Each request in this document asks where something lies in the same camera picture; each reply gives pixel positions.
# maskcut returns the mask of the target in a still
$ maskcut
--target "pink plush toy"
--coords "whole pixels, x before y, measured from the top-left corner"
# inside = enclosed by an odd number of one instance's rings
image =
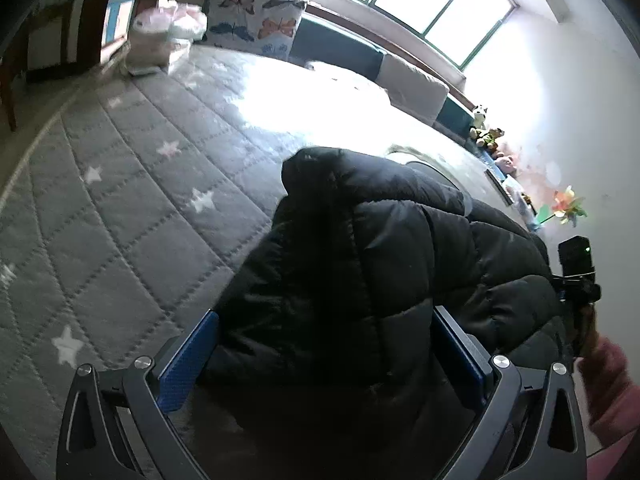
[[[495,165],[506,175],[514,174],[517,171],[517,168],[513,165],[513,157],[511,155],[498,157],[495,159]]]

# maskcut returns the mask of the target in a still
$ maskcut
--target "wooden chair leg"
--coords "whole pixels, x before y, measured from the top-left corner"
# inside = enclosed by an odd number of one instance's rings
[[[14,93],[11,92],[11,78],[6,67],[2,65],[0,65],[0,99],[2,99],[2,106],[6,111],[9,128],[14,132],[18,127],[15,122]]]

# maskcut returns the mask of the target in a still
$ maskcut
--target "blue gripper pad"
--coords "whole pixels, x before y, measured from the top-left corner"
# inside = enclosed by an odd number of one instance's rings
[[[164,413],[179,410],[218,339],[218,314],[207,312],[175,353],[158,379],[156,403]]]

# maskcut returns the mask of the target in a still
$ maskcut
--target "person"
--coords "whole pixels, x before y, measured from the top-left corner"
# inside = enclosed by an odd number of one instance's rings
[[[583,315],[588,328],[577,367],[589,427],[603,447],[588,458],[587,479],[640,479],[640,386],[631,380],[620,346],[598,333],[593,306]]]

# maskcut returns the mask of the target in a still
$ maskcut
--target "orange butterfly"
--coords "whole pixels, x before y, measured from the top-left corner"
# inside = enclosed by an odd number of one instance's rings
[[[296,20],[289,20],[288,22],[276,23],[273,20],[267,18],[262,22],[262,28],[258,31],[258,39],[266,38],[274,32],[280,31],[285,36],[293,38],[293,32],[296,30]]]

